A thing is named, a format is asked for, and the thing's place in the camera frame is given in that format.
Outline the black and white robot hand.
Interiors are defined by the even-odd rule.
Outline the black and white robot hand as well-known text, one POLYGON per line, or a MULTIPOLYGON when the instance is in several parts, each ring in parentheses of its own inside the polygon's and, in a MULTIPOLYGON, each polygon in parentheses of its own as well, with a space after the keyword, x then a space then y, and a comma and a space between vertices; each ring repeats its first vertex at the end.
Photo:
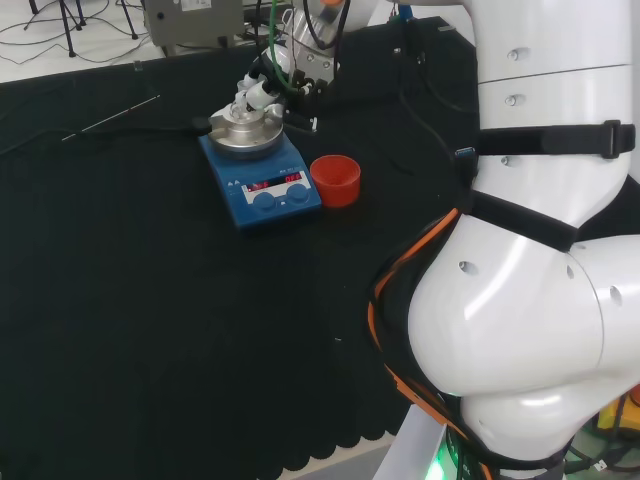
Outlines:
POLYGON ((254 65, 238 82, 231 114, 237 118, 261 114, 283 127, 315 134, 319 125, 315 107, 326 87, 323 80, 303 79, 298 70, 290 76, 275 65, 254 65))

